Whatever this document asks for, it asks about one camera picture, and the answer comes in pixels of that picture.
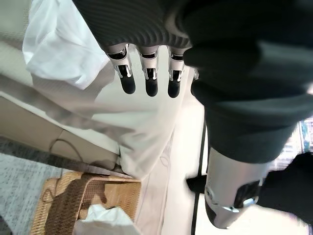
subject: white cloth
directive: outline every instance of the white cloth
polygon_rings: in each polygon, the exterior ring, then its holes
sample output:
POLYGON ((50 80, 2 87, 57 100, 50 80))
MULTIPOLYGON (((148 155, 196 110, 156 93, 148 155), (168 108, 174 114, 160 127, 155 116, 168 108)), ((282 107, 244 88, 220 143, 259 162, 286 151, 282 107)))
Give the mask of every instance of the white cloth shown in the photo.
POLYGON ((81 90, 65 81, 31 76, 19 50, 20 34, 23 32, 17 34, 15 44, 11 43, 15 34, 0 41, 0 96, 101 148, 120 154, 122 169, 127 174, 138 179, 147 176, 171 137, 181 107, 189 102, 185 96, 190 96, 194 70, 185 67, 180 93, 178 97, 170 98, 167 94, 168 50, 161 46, 158 93, 150 97, 146 93, 140 58, 130 46, 136 84, 134 94, 123 91, 111 62, 86 89, 81 90))
POLYGON ((105 209, 100 204, 91 205, 86 219, 74 225, 74 235, 140 235, 132 220, 120 207, 105 209))
POLYGON ((109 61, 72 0, 33 0, 22 50, 29 72, 79 89, 109 61))

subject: wicker basket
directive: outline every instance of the wicker basket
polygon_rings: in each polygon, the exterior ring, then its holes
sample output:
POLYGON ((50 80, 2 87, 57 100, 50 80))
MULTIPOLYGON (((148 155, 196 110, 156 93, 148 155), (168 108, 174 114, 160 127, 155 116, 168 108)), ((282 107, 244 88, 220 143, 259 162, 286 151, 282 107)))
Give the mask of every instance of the wicker basket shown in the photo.
POLYGON ((133 220, 140 195, 139 180, 70 172, 48 179, 37 205, 32 235, 71 235, 77 219, 87 217, 92 204, 120 206, 133 220))

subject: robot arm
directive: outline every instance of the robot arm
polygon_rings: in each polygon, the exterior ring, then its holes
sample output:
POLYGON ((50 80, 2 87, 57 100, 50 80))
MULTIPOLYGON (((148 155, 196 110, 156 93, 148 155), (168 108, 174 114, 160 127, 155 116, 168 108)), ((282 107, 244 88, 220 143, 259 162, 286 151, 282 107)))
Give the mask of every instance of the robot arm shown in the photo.
POLYGON ((170 97, 179 94, 183 62, 198 70, 192 92, 205 106, 212 148, 206 209, 214 226, 227 228, 256 203, 268 165, 296 123, 313 114, 313 97, 307 93, 313 80, 310 1, 74 3, 126 93, 135 90, 128 43, 139 50, 150 96, 157 93, 159 45, 169 47, 170 97))

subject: gray carpet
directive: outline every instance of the gray carpet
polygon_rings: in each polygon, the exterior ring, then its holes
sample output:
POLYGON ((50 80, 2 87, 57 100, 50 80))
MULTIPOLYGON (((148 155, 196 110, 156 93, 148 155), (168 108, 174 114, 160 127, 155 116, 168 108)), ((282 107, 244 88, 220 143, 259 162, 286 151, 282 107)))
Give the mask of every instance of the gray carpet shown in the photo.
POLYGON ((29 234, 43 183, 69 170, 109 174, 0 137, 0 235, 29 234))

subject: black fingertip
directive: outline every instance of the black fingertip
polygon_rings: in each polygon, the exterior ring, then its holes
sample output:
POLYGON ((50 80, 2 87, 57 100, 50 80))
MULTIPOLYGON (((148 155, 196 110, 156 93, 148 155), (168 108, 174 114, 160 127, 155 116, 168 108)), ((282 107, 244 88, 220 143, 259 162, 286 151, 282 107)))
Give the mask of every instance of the black fingertip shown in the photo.
POLYGON ((155 96, 157 94, 157 79, 146 80, 146 92, 148 96, 155 96))
POLYGON ((134 76, 131 77, 123 76, 121 78, 122 88, 127 94, 132 94, 136 90, 134 76))
POLYGON ((178 81, 169 81, 168 83, 168 95, 171 98, 176 98, 179 95, 179 91, 180 91, 180 82, 178 81))

